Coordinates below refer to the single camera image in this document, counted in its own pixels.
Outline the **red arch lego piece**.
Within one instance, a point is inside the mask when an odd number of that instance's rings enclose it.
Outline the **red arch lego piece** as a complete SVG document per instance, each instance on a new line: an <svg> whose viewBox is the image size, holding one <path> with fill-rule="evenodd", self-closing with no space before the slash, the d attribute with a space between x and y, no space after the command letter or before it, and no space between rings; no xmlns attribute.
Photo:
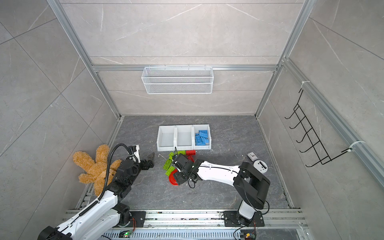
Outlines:
<svg viewBox="0 0 384 240"><path fill-rule="evenodd" d="M177 171L173 171L170 175L169 175L169 181L170 183L173 185L173 186L178 186L178 182L176 181L175 177L174 177L174 174L176 173Z"/></svg>

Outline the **blue lego brick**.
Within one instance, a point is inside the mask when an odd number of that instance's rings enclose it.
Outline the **blue lego brick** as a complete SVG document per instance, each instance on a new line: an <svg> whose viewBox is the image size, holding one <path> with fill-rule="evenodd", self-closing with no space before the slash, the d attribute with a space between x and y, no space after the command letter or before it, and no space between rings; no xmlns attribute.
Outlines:
<svg viewBox="0 0 384 240"><path fill-rule="evenodd" d="M199 137L206 141L208 139L208 131L207 130L199 130Z"/></svg>
<svg viewBox="0 0 384 240"><path fill-rule="evenodd" d="M204 141L203 139L201 139L199 137L199 135L195 135L195 145L196 146L205 146L207 144L206 141Z"/></svg>

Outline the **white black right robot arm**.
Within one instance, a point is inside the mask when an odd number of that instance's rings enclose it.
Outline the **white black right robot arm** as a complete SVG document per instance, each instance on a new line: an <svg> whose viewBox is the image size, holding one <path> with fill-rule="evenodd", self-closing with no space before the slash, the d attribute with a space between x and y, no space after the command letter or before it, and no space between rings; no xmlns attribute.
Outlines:
<svg viewBox="0 0 384 240"><path fill-rule="evenodd" d="M253 165L243 162L239 166L223 166L203 160L189 160L185 155L173 157L176 172L173 174L178 185L197 181L214 181L232 186L242 197L238 211L231 217L225 214L234 225L249 226L263 219L270 180Z"/></svg>

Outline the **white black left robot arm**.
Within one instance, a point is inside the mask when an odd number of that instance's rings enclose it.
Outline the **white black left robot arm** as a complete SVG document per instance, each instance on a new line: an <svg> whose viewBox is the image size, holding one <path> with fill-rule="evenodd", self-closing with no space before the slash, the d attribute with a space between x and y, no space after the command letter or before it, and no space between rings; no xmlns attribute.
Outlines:
<svg viewBox="0 0 384 240"><path fill-rule="evenodd" d="M155 154L140 159L139 146L118 144L113 149L101 145L92 159L86 152L73 155L74 163L85 173L79 181L93 184L97 198L83 210L57 227L48 226L39 240L96 240L112 227L135 225L129 206L122 201L132 189L139 173L154 167Z"/></svg>

